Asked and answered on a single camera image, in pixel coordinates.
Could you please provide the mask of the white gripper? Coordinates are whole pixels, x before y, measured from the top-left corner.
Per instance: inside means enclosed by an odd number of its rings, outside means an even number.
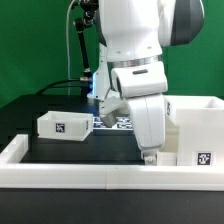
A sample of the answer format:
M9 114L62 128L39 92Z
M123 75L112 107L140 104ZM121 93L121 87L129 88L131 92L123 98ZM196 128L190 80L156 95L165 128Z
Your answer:
M155 156L165 143L163 95L129 98L127 106L142 157Z

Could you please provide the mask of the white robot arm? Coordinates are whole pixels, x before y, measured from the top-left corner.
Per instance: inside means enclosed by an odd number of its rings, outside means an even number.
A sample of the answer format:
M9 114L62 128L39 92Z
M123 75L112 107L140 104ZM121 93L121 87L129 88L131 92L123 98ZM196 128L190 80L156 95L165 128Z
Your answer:
M110 127L117 113L128 113L145 159L154 160L165 142L162 48L190 43L203 23L202 0L99 0L110 82L100 118Z

